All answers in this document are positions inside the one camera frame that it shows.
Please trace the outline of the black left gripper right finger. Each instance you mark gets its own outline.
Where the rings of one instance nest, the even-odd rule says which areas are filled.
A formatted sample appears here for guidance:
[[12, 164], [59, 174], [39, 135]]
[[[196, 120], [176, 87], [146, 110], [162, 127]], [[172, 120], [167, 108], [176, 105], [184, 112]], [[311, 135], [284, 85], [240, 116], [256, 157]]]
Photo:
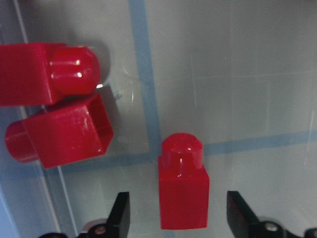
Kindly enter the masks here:
[[260, 220], [238, 191], [226, 196], [227, 223], [235, 238], [253, 238]]

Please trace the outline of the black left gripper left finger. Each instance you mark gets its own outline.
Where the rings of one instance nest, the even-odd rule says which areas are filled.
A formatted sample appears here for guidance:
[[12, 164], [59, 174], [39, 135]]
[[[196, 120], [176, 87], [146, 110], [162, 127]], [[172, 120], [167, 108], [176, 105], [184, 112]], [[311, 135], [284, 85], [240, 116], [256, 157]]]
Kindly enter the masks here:
[[118, 193], [106, 222], [107, 238], [126, 238], [130, 227], [129, 192]]

